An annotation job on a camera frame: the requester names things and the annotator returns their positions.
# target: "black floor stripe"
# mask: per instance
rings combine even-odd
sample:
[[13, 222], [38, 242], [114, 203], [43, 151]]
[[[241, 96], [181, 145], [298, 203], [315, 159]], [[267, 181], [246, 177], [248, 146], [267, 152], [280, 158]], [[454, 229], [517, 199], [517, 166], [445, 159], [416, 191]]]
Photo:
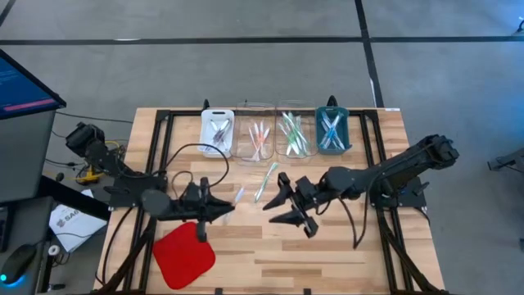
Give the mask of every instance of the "black floor stripe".
[[0, 40], [0, 45], [156, 45], [156, 44], [259, 44], [259, 43], [355, 43], [360, 37], [286, 36], [172, 39], [71, 39], [71, 40]]
[[3, 22], [6, 20], [7, 15], [13, 8], [13, 5], [15, 5], [16, 0], [9, 0], [7, 5], [3, 8], [2, 14], [0, 14], [0, 26], [2, 26]]
[[485, 43], [524, 42], [524, 35], [471, 37], [372, 37], [371, 43]]
[[[472, 37], [363, 37], [352, 36], [285, 36], [228, 38], [166, 38], [166, 39], [4, 39], [0, 45], [184, 45], [184, 44], [264, 44], [264, 43], [504, 43], [524, 42], [524, 35]], [[369, 57], [373, 53], [367, 49]]]
[[373, 82], [373, 95], [375, 100], [375, 107], [384, 107], [384, 100], [382, 99], [382, 91], [380, 89], [380, 82], [378, 82], [377, 67], [375, 66], [375, 58], [373, 57], [373, 49], [369, 38], [368, 24], [366, 23], [366, 15], [364, 14], [364, 6], [362, 0], [355, 0], [357, 8], [357, 15], [359, 16], [360, 32], [362, 34], [362, 42], [364, 44], [364, 54], [366, 55], [366, 62], [368, 64], [369, 78]]

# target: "gray carpet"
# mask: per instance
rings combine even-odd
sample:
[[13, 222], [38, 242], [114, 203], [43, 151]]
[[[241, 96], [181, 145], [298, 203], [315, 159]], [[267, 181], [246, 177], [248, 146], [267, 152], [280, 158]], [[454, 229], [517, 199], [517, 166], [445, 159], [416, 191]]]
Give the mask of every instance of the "gray carpet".
[[[0, 9], [7, 0], [0, 0]], [[377, 37], [510, 35], [524, 3], [495, 0], [365, 0]], [[234, 36], [359, 36], [353, 1], [17, 0], [0, 39], [133, 39]], [[374, 106], [361, 43], [2, 46], [67, 102], [65, 111], [132, 120], [137, 107], [234, 106], [281, 99]], [[409, 140], [452, 138], [461, 157], [429, 171], [431, 231], [448, 290], [521, 294], [524, 184], [486, 161], [524, 148], [524, 43], [375, 43], [386, 107], [400, 107]], [[57, 116], [68, 134], [79, 120]], [[108, 138], [130, 125], [96, 122]], [[53, 137], [47, 156], [77, 159]], [[58, 169], [46, 166], [46, 171]], [[79, 188], [67, 180], [68, 184]], [[103, 237], [79, 248], [52, 281], [87, 292]]]

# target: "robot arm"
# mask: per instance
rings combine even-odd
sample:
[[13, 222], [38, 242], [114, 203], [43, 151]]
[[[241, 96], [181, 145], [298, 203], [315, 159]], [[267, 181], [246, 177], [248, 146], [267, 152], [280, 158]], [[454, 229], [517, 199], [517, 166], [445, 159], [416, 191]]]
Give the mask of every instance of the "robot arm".
[[292, 190], [285, 173], [278, 175], [279, 194], [264, 206], [269, 210], [291, 201], [291, 211], [275, 216], [269, 222], [304, 225], [308, 238], [313, 237], [318, 225], [307, 211], [318, 208], [336, 198], [356, 200], [361, 193], [379, 193], [394, 197], [408, 181], [427, 169], [440, 170], [452, 166], [459, 153], [445, 136], [427, 136], [401, 154], [366, 170], [331, 167], [317, 184], [306, 176], [296, 181]]
[[200, 186], [193, 182], [177, 200], [165, 193], [165, 168], [151, 174], [133, 171], [121, 160], [118, 149], [109, 150], [104, 132], [95, 125], [79, 123], [66, 138], [66, 146], [90, 165], [115, 178], [111, 190], [111, 207], [142, 206], [152, 217], [164, 220], [197, 220], [197, 237], [206, 241], [206, 222], [233, 211], [230, 202], [222, 201], [210, 192], [209, 180], [201, 179]]

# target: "red cloth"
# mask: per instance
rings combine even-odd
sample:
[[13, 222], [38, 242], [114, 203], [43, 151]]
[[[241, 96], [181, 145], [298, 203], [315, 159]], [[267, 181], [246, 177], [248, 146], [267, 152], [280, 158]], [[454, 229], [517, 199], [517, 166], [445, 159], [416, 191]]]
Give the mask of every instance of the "red cloth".
[[153, 254], [164, 281], [172, 289], [181, 289], [215, 264], [211, 245], [198, 242], [197, 224], [187, 222], [155, 242]]

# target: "computer mouse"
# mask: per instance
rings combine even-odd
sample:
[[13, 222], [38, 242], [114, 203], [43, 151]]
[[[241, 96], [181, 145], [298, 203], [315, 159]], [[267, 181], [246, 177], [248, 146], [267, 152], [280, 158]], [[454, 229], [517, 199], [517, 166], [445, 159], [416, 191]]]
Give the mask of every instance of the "computer mouse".
[[18, 281], [35, 255], [36, 245], [24, 244], [18, 247], [4, 262], [2, 272], [0, 272], [0, 281], [4, 284], [13, 284]]

